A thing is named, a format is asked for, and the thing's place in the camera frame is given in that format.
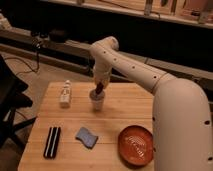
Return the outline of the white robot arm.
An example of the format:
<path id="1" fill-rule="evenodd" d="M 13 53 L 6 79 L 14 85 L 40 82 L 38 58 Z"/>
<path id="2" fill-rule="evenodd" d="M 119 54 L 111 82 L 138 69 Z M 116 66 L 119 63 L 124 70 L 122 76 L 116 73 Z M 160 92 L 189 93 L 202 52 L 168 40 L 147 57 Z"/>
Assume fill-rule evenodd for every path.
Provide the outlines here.
<path id="1" fill-rule="evenodd" d="M 126 57 L 118 49 L 113 36 L 90 46 L 94 80 L 107 85 L 115 69 L 154 95 L 154 171 L 213 171 L 213 121 L 203 89 Z"/>

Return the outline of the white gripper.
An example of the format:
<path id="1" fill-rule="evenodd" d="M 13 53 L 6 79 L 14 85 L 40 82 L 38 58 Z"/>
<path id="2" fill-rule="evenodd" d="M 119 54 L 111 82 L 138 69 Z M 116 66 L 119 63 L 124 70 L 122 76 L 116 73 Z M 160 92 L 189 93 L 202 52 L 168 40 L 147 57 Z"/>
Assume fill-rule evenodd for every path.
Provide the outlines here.
<path id="1" fill-rule="evenodd" d="M 110 65 L 95 64 L 93 67 L 94 83 L 103 84 L 103 90 L 105 90 L 110 82 L 112 67 Z"/>

